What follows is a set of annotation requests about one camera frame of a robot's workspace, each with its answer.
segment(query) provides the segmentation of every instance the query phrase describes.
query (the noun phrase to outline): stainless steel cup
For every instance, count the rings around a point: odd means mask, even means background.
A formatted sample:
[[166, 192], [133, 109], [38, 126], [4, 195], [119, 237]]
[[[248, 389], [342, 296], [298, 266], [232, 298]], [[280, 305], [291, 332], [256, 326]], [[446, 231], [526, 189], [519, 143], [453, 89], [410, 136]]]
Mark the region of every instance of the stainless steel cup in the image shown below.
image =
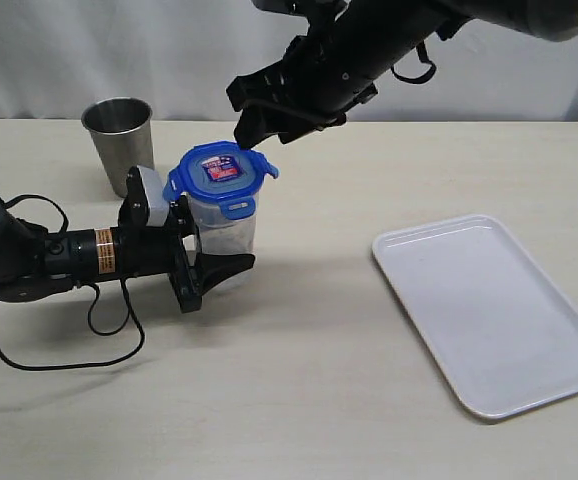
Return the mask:
[[137, 98], [110, 98], [82, 114], [113, 191], [127, 196], [126, 177], [135, 165], [154, 168], [151, 107]]

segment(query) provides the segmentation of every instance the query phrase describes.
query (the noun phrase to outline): clear plastic container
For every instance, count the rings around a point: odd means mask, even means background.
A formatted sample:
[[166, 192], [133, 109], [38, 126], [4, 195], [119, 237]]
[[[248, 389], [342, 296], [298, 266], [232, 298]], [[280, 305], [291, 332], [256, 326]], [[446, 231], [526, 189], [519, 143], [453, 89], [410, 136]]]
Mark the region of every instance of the clear plastic container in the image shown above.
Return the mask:
[[[232, 142], [200, 145], [169, 172], [164, 197], [173, 201], [186, 193], [203, 253], [253, 253], [256, 208], [266, 175], [277, 178], [279, 172], [261, 153], [240, 150]], [[215, 289], [240, 286], [250, 273], [236, 275]]]

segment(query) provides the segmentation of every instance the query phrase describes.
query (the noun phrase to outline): white table surface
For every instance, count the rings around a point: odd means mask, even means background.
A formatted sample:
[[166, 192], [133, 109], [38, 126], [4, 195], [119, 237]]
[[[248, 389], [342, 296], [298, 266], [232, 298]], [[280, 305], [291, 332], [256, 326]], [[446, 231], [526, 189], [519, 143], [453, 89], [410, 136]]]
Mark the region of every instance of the white table surface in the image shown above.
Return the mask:
[[[165, 174], [226, 123], [154, 123]], [[449, 394], [378, 273], [381, 232], [467, 213], [504, 222], [578, 306], [578, 124], [354, 124], [261, 148], [282, 171], [260, 201], [251, 282], [182, 317], [165, 277], [130, 282], [147, 343], [125, 365], [26, 373], [0, 362], [0, 479], [578, 479], [578, 396], [497, 425]], [[0, 196], [113, 225], [75, 121], [0, 120]], [[20, 216], [56, 229], [50, 207]], [[82, 289], [0, 303], [24, 362], [109, 358]], [[117, 283], [98, 310], [122, 315]]]

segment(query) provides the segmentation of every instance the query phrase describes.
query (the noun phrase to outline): white curtain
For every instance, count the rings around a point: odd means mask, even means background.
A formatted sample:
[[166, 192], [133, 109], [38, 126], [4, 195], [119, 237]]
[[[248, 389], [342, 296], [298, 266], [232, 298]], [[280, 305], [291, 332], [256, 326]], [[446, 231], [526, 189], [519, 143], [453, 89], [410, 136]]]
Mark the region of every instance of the white curtain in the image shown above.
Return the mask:
[[[0, 117], [78, 118], [131, 95], [156, 118], [234, 119], [229, 82], [305, 29], [250, 0], [0, 0]], [[550, 44], [472, 22], [429, 50], [440, 67], [430, 84], [385, 75], [352, 119], [578, 120], [578, 38]], [[416, 73], [415, 56], [399, 69]]]

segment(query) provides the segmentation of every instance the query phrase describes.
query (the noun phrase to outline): plastic tray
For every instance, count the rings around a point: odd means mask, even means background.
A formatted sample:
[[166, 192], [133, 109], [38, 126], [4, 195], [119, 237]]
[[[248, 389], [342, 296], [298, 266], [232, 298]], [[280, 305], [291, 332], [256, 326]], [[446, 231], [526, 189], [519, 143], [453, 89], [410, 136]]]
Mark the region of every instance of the plastic tray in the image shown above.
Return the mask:
[[389, 232], [373, 252], [473, 414], [500, 420], [578, 393], [578, 312], [500, 222]]

